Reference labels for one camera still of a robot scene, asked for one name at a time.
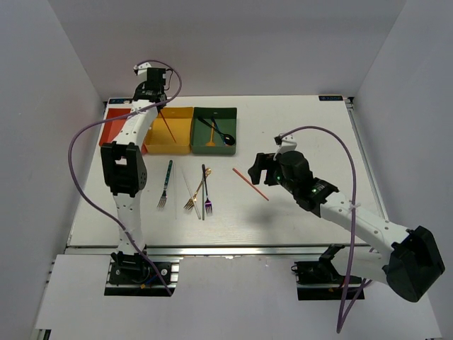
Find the black spoon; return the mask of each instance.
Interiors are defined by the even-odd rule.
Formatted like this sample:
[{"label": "black spoon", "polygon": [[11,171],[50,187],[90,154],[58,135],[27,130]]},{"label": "black spoon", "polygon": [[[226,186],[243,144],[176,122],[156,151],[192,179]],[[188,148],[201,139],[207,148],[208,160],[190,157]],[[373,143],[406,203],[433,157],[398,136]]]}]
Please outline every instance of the black spoon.
[{"label": "black spoon", "polygon": [[234,139],[233,136],[229,135],[228,133],[221,132],[220,130],[216,129],[214,126],[209,124],[206,120],[204,120],[201,117],[198,117],[198,120],[201,123],[203,123],[203,124],[209,126],[210,128],[214,129],[214,131],[217,132],[219,135],[223,136],[226,145],[235,145],[236,144],[236,140]]}]

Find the yellow bin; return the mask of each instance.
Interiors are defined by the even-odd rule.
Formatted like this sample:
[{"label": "yellow bin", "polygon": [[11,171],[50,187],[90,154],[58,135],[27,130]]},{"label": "yellow bin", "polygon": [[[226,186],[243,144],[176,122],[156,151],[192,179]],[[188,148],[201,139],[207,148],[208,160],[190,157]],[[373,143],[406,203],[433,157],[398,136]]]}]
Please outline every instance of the yellow bin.
[{"label": "yellow bin", "polygon": [[164,119],[159,114],[144,138],[144,146],[148,153],[189,154],[193,108],[164,108],[162,114],[175,137],[176,143],[173,141]]}]

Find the orange stick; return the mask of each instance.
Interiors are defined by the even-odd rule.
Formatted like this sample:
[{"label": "orange stick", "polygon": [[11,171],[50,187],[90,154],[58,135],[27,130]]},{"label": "orange stick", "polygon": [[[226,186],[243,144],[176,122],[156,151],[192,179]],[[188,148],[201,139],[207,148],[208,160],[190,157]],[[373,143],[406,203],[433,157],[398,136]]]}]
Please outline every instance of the orange stick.
[{"label": "orange stick", "polygon": [[164,120],[165,125],[167,125],[167,129],[168,129],[168,131],[170,132],[170,135],[171,135],[171,137],[173,138],[173,141],[176,143],[175,136],[173,136],[173,133],[171,133],[170,127],[168,126],[167,121],[165,120],[164,114],[162,113],[162,111],[159,111],[159,113],[161,114],[162,119]]},{"label": "orange stick", "polygon": [[252,184],[252,183],[251,183],[251,182],[250,182],[243,174],[241,174],[241,173],[239,172],[239,170],[237,170],[236,168],[233,168],[233,171],[236,172],[236,173],[239,175],[239,177],[241,177],[245,182],[247,182],[247,184],[248,184],[249,186],[251,186],[252,188],[254,188],[254,189],[256,190],[257,193],[259,193],[260,195],[262,195],[266,200],[269,200],[269,198],[268,198],[264,193],[262,193],[262,192],[260,191],[260,189],[256,188],[256,187],[255,187],[255,186],[254,186],[254,185],[253,185],[253,184]]}]

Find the gray wall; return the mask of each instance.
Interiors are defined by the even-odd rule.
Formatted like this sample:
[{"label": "gray wall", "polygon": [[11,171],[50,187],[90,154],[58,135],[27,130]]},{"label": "gray wall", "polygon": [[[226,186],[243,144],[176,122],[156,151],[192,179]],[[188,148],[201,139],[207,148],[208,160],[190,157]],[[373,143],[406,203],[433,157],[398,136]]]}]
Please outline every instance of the gray wall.
[{"label": "gray wall", "polygon": [[434,233],[447,270],[429,292],[453,339],[453,3],[409,1],[356,98],[390,218]]},{"label": "gray wall", "polygon": [[178,68],[186,96],[351,96],[404,0],[50,3],[106,99],[130,95],[131,67],[150,57]]},{"label": "gray wall", "polygon": [[0,46],[0,337],[24,340],[74,213],[67,146],[102,103],[46,0],[3,0]]}]

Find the tabletop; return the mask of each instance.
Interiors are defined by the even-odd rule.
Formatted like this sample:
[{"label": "tabletop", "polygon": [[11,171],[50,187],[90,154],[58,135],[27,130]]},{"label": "tabletop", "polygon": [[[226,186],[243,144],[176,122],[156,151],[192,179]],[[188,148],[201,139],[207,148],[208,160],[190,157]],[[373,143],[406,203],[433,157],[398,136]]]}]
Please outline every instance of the tabletop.
[{"label": "tabletop", "polygon": [[[235,167],[246,175],[257,153],[276,152],[274,136],[303,125],[318,125],[332,130],[346,143],[357,168],[357,201],[378,214],[343,101],[320,101],[318,96],[211,96],[180,97],[168,106],[237,108],[237,148],[234,156],[144,155],[148,181],[141,199],[142,231],[149,246],[349,243],[349,232],[302,210],[283,188],[261,184],[259,188],[270,199],[266,201],[232,171]],[[298,142],[297,150],[308,159],[314,176],[327,180],[350,196],[351,168],[340,144],[330,135],[315,130],[296,132],[294,138]],[[166,207],[161,212],[156,206],[170,159],[173,160],[173,173]],[[205,221],[198,220],[195,211],[187,213],[183,209],[189,195],[181,169],[194,191],[201,179],[201,164],[212,169],[208,186],[213,216]],[[116,213],[112,194],[103,180],[98,146],[84,188],[94,202],[108,212]],[[80,200],[68,245],[115,247],[118,241],[115,223]]]}]

